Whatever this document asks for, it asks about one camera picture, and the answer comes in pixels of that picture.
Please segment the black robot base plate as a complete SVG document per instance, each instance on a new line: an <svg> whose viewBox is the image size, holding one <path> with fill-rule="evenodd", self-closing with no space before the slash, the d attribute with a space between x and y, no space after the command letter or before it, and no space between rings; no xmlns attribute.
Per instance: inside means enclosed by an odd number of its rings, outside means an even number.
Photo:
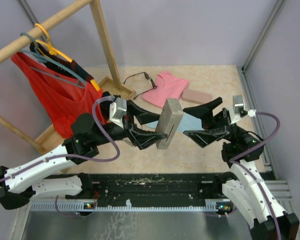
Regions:
<svg viewBox="0 0 300 240"><path fill-rule="evenodd" d="M214 173L90 174L90 189L75 199L92 200L97 207L190 209L217 215L235 211L215 183Z"/></svg>

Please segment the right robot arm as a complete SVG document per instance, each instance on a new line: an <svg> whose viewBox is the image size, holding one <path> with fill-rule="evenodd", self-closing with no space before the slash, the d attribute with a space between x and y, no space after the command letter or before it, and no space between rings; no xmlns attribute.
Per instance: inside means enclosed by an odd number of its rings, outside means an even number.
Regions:
<svg viewBox="0 0 300 240"><path fill-rule="evenodd" d="M201 130L186 130L184 135L205 148L223 140L221 157L229 171L215 178L213 192L227 197L245 218L253 240L295 240L300 221L295 213L288 213L271 193L259 173L255 161L264 146L279 131L280 120L272 113L247 109L241 95L232 98L232 105L218 114L213 110L221 105L218 97L208 103L187 107L183 112L201 121ZM267 138L252 136L238 126L245 117L268 116L276 121L274 131Z"/></svg>

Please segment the large light blue cloth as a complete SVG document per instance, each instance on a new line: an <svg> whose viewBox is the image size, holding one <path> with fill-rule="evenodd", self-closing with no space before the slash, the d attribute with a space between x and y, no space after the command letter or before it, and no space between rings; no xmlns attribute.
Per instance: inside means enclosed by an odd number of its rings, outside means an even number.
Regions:
<svg viewBox="0 0 300 240"><path fill-rule="evenodd" d="M200 119L184 112L176 131L183 133L192 130L202 130L202 122Z"/></svg>

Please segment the small light blue cloth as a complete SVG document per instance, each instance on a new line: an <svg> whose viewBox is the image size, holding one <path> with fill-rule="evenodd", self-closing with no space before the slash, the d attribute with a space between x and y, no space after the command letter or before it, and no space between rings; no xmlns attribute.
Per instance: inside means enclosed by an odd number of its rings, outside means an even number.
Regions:
<svg viewBox="0 0 300 240"><path fill-rule="evenodd" d="M147 126L148 128L150 128L150 129L156 129L157 124L158 124L158 120L157 120L157 121L150 122L150 123L147 123L146 126Z"/></svg>

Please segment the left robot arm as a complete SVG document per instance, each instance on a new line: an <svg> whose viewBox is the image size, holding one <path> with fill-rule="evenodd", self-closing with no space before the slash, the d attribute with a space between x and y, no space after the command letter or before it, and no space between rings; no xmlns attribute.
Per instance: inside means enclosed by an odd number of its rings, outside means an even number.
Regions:
<svg viewBox="0 0 300 240"><path fill-rule="evenodd" d="M87 199L94 186L86 173L52 178L58 171L86 161L108 163L120 157L117 141L129 139L140 150L167 138L163 132L138 128L159 120L160 115L137 106L132 100L109 95L97 99L91 113L81 114L72 124L73 136L56 148L21 166L0 166L0 204L6 210L27 205L38 197L65 196Z"/></svg>

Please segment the grey glasses case green lining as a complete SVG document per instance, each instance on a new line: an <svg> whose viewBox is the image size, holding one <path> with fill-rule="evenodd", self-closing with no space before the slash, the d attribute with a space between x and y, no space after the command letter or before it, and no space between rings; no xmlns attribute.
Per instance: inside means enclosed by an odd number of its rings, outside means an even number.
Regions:
<svg viewBox="0 0 300 240"><path fill-rule="evenodd" d="M158 150L168 149L180 125L183 115L184 112L178 99L168 98L165 101L155 132L164 133L167 137L156 142L156 148Z"/></svg>

